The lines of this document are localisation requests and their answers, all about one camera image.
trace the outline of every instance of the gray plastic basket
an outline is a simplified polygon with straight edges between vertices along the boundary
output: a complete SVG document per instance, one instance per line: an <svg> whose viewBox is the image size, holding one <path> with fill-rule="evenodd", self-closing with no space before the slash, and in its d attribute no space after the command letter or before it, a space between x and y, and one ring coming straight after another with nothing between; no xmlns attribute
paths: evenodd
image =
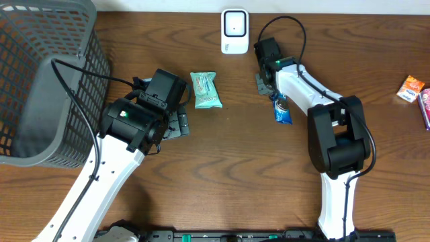
<svg viewBox="0 0 430 242"><path fill-rule="evenodd" d="M109 75L90 0L0 0L0 163L78 167L90 132L55 77L58 58ZM108 80L57 64L97 130Z"/></svg>

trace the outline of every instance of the green snack packet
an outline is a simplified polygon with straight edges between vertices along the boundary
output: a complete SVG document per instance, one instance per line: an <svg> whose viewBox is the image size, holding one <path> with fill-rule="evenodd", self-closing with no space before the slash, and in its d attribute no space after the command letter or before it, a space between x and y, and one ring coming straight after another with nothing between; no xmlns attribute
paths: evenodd
<svg viewBox="0 0 430 242"><path fill-rule="evenodd" d="M195 108L222 108L218 92L214 85L215 72L190 73L196 95Z"/></svg>

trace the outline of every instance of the white arm segment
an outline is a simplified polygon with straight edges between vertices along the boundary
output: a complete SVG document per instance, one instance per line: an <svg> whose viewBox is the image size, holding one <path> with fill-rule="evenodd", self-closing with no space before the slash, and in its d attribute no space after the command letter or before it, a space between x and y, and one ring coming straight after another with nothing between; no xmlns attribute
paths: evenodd
<svg viewBox="0 0 430 242"><path fill-rule="evenodd" d="M101 155L101 164L97 173L98 181L93 181L89 187L64 228L62 236L58 240L60 242L92 241L116 194L144 158L143 153L137 149L134 153L127 151L127 144L112 136L107 135L105 138L98 138L98 141ZM82 172L60 208L33 242L51 242L54 239L61 222L88 182L94 164L93 147Z"/></svg>
<svg viewBox="0 0 430 242"><path fill-rule="evenodd" d="M318 225L328 239L340 239L343 237L343 213L345 211L345 184L348 178L357 174L354 171L340 175L336 180L321 174L322 180L322 208L318 219ZM357 178L349 184L348 209L347 209L347 236L355 229L352 221L352 209L354 204L354 190Z"/></svg>
<svg viewBox="0 0 430 242"><path fill-rule="evenodd" d="M321 85L314 77L309 75L303 65L300 65L300 70L303 75L313 85L321 91L326 91L327 95L339 99L341 95L328 90L325 86ZM288 96L299 108L308 115L308 108L315 105L327 105L333 101L323 97L315 89L311 88L297 73L297 65L290 65L282 68L276 73L276 86L281 94Z"/></svg>

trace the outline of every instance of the brown wood surface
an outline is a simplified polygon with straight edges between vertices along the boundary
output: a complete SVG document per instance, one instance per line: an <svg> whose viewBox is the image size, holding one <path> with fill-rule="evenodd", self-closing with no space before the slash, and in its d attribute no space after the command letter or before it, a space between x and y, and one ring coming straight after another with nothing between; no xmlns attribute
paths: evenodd
<svg viewBox="0 0 430 242"><path fill-rule="evenodd" d="M96 29L113 76L147 78L162 68L191 82L192 71L216 71L224 105L195 110L193 98L191 135L163 142L160 155L143 161L102 226L120 219L188 231L316 224L321 184L308 157L306 116L291 104L294 125L276 124L270 101L255 86L252 45L275 16L251 14L248 53L225 55L218 13L98 13ZM378 162L356 189L356 227L391 229L398 241L428 241L430 132L417 103L395 93L407 75L430 84L430 17L294 16L308 34L306 68L333 91L361 98L376 140ZM264 36L275 36L285 55L300 52L302 33L294 22L281 20ZM128 91L112 83L108 101ZM79 172L1 166L0 241L33 239Z"/></svg>

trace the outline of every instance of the pink package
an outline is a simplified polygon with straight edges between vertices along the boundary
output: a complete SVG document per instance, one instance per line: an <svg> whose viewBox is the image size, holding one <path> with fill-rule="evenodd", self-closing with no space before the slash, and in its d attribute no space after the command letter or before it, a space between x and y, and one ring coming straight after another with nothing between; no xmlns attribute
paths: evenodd
<svg viewBox="0 0 430 242"><path fill-rule="evenodd" d="M430 88L420 92L418 103L424 116L425 128L430 130Z"/></svg>

